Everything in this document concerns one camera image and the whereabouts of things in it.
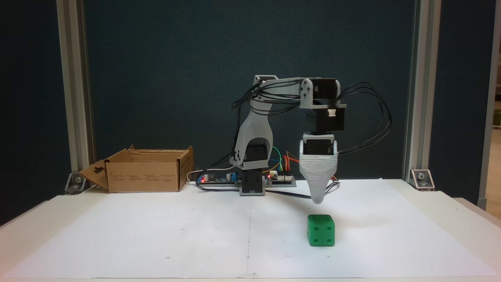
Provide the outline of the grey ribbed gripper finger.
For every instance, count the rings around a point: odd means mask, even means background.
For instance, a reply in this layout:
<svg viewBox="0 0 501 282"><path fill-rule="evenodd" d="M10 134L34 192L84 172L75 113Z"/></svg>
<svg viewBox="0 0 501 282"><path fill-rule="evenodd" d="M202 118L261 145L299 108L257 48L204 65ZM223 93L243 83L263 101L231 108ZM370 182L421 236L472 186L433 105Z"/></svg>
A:
<svg viewBox="0 0 501 282"><path fill-rule="evenodd" d="M328 182L335 175L337 165L338 154L299 155L299 171L307 181L313 203L323 202Z"/></svg>

